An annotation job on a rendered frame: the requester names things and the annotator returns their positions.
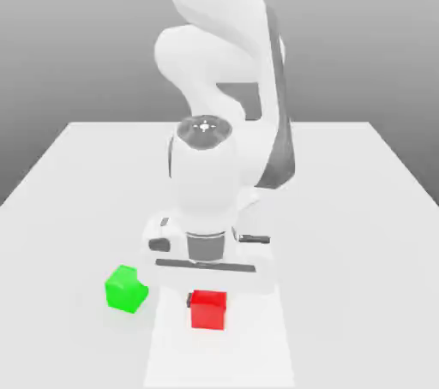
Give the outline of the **small red cube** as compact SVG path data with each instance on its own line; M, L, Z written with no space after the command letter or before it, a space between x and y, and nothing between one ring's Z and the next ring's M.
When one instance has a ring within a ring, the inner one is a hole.
M226 301L225 292L194 290L189 302L191 327L223 331L226 324Z

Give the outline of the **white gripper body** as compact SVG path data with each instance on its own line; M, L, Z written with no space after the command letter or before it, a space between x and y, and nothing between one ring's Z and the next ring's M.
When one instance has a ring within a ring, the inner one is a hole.
M140 262L137 277L144 285L166 286L186 291L270 293L276 285L273 269L264 264L209 264L164 258Z

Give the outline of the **small green cube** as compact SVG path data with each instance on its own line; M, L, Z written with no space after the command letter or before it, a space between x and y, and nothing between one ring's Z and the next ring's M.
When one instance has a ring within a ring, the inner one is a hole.
M110 308L134 314L147 299L149 289L137 277L137 269L120 265L105 281L105 298Z

